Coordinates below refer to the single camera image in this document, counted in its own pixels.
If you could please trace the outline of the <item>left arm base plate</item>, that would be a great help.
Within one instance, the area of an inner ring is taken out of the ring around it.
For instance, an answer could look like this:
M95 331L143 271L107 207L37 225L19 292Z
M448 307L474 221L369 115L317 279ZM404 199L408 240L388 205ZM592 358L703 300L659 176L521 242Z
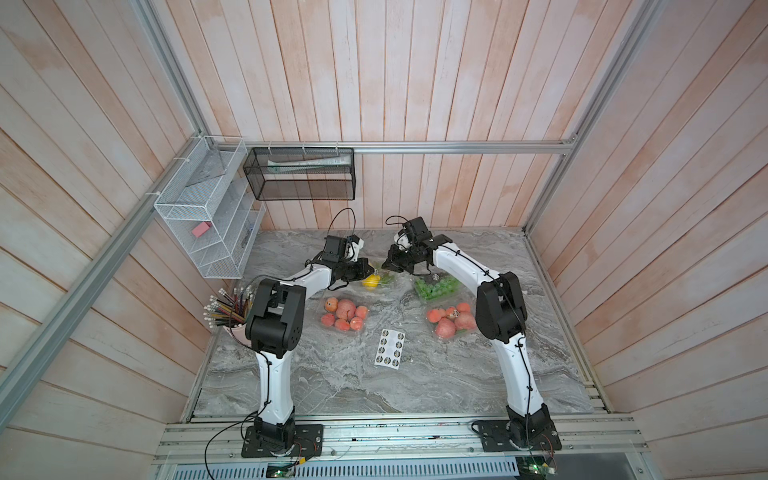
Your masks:
M311 459L322 454L323 442L322 424L270 424L258 421L246 430L241 456Z

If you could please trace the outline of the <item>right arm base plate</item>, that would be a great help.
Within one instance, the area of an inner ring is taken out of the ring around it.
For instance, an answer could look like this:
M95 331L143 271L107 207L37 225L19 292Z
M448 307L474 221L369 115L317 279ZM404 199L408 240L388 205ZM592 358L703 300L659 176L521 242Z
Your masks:
M470 429L479 436L484 452L553 452L562 449L559 432L551 419L476 420Z

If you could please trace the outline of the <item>clear box of red apples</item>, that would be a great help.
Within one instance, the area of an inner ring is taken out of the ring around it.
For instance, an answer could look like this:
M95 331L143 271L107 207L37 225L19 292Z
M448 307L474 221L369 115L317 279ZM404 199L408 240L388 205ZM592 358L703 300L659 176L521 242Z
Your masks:
M461 302L445 308L430 308L427 310L425 318L433 326L436 337L441 340L449 340L457 335L478 329L472 306L468 302Z

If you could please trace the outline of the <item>clear box of grapes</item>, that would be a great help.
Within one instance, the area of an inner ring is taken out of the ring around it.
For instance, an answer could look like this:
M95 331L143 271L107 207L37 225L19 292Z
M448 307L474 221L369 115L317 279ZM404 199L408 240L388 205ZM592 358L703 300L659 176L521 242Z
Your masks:
M435 273L429 276L416 277L413 288L417 296L430 302L446 296L451 296L459 290L462 284L450 274Z

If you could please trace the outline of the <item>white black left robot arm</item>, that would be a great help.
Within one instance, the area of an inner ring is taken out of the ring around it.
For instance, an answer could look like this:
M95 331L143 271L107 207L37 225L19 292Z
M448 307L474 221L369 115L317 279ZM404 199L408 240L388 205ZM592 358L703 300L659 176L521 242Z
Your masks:
M322 452L321 424L296 427L292 356L302 336L306 300L335 283L344 288L374 273L361 255L363 246L356 235L329 235L301 271L287 279L266 277L258 283L244 336L248 348L258 354L261 406L244 421L244 458L311 458Z

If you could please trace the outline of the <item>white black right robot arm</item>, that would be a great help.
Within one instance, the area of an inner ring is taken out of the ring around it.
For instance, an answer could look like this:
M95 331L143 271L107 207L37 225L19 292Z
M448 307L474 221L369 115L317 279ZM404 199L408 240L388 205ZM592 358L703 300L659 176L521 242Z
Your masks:
M477 328L490 340L500 363L508 418L470 424L483 450L534 454L561 449L559 433L538 390L527 353L528 314L518 276L481 264L447 236L432 234L423 218L403 218L383 268L413 275L421 263L447 272L475 293Z

